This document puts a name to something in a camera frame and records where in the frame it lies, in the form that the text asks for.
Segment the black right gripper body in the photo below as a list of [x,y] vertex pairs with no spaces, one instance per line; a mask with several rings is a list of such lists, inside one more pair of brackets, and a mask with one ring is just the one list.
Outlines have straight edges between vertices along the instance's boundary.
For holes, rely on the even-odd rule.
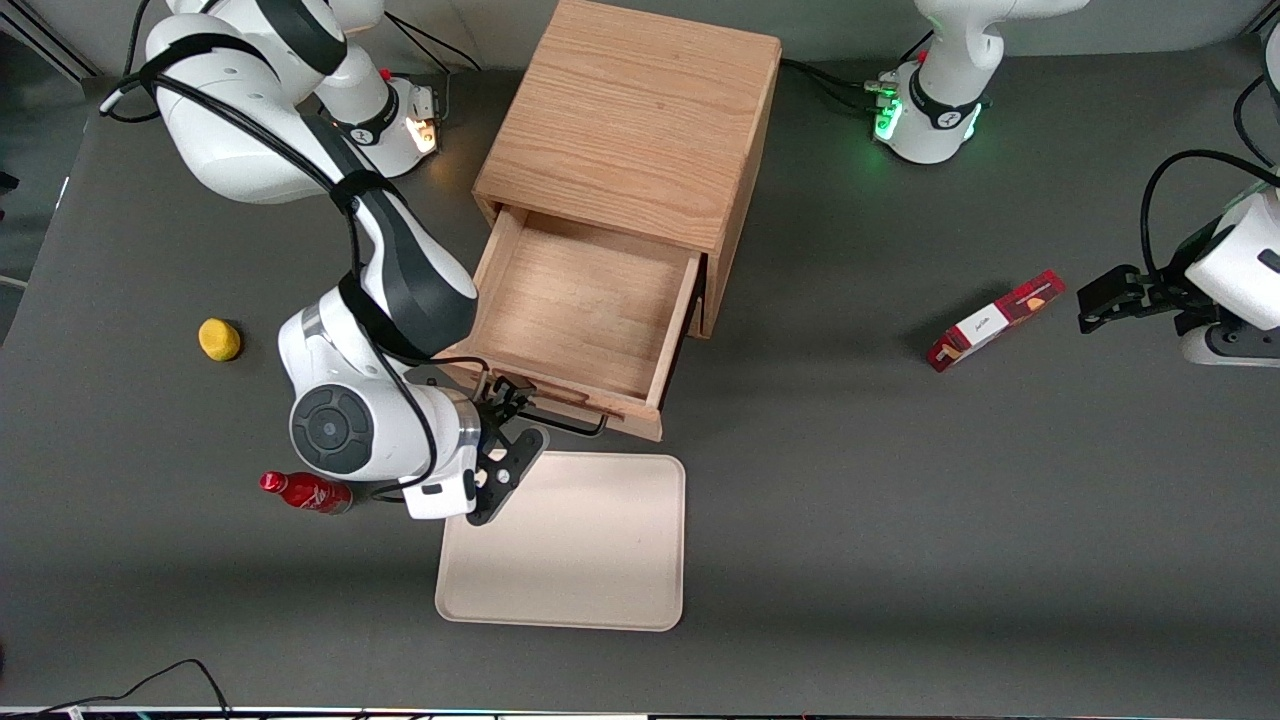
[[494,396],[477,406],[481,438],[477,469],[486,473],[526,473],[532,461],[532,430],[512,436],[506,427],[527,405],[525,395]]

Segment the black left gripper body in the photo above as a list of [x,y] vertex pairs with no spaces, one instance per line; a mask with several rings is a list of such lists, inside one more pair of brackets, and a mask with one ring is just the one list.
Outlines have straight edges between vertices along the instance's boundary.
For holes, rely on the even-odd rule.
[[1208,222],[1193,236],[1184,240],[1174,251],[1166,266],[1155,265],[1155,252],[1149,223],[1140,222],[1140,252],[1146,266],[1146,304],[1138,311],[1139,318],[1176,311],[1175,332],[1179,337],[1201,327],[1212,327],[1222,322],[1222,310],[1203,290],[1199,290],[1187,275],[1190,265],[1213,249],[1225,232],[1217,232],[1219,223]]

